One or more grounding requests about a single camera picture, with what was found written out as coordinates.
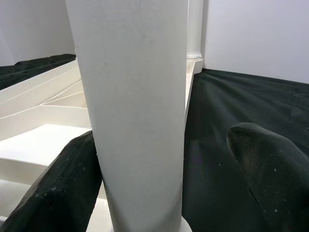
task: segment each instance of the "white wall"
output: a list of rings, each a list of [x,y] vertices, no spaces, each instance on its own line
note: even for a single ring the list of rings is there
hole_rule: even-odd
[[[209,0],[208,69],[309,83],[308,0]]]
[[[0,28],[0,66],[12,64],[14,64],[14,59]]]
[[[75,53],[64,0],[1,0],[0,28],[14,62]]]

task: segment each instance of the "white column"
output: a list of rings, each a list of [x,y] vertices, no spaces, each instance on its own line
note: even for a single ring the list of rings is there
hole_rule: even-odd
[[[187,29],[187,59],[195,61],[194,73],[200,73],[203,66],[201,36],[204,0],[189,0]]]
[[[67,0],[115,232],[181,217],[187,0]]]

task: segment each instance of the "white pillar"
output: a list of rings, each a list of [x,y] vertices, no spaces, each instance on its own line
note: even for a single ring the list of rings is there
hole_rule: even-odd
[[[187,0],[67,0],[115,232],[181,217]]]
[[[189,0],[187,29],[187,59],[195,61],[194,73],[200,73],[203,66],[201,36],[204,0]]]

